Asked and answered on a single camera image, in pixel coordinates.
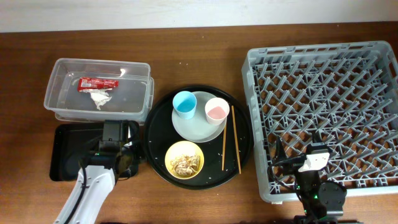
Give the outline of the white tissue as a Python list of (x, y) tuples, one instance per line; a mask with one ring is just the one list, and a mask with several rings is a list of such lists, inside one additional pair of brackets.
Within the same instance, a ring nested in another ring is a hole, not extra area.
[(112, 98), (105, 90), (93, 90), (90, 93), (90, 96), (98, 110), (100, 110), (101, 106), (105, 105)]

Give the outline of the yellow bowl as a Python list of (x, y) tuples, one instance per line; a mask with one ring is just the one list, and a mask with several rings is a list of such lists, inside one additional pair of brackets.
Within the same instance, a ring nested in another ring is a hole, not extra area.
[(201, 172), (205, 158), (203, 151), (194, 142), (179, 141), (169, 147), (164, 161), (170, 175), (187, 180)]

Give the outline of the food scraps pile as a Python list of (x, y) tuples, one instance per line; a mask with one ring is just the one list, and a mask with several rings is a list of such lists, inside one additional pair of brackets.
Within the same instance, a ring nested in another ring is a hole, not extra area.
[(180, 177), (190, 177), (196, 174), (200, 166), (200, 156), (181, 155), (170, 161), (172, 170)]

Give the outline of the red sauce packet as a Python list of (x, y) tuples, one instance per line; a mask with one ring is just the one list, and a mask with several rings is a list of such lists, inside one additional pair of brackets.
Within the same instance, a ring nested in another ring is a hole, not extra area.
[(77, 90), (112, 90), (118, 86), (118, 80), (82, 77), (79, 79)]

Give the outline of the pink plastic cup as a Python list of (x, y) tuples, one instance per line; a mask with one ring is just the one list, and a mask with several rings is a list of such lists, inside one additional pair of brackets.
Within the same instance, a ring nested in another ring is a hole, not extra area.
[(211, 98), (206, 102), (205, 114), (209, 124), (220, 125), (229, 115), (229, 104), (222, 98)]

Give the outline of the light blue plastic cup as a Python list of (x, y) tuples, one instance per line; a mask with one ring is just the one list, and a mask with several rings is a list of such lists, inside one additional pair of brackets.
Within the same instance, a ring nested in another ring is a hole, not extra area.
[(190, 91), (180, 91), (174, 96), (172, 104), (179, 117), (192, 119), (196, 112), (197, 98)]

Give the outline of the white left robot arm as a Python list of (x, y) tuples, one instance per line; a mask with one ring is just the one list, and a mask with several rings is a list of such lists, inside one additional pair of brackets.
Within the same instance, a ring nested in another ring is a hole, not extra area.
[(55, 130), (50, 178), (75, 181), (56, 223), (94, 223), (119, 179), (138, 172), (139, 123), (104, 121), (62, 124)]

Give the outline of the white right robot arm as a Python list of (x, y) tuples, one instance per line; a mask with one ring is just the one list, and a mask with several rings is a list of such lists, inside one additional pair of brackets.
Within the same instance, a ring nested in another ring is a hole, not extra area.
[[(294, 224), (338, 223), (343, 216), (347, 189), (333, 181), (322, 181), (319, 174), (328, 164), (331, 153), (316, 131), (306, 151), (295, 157), (287, 157), (281, 138), (276, 140), (274, 163), (267, 168), (267, 173), (273, 181), (294, 192), (302, 203), (305, 215), (296, 215)], [(277, 179), (272, 171), (274, 167), (281, 167), (283, 175), (295, 177), (292, 188)]]

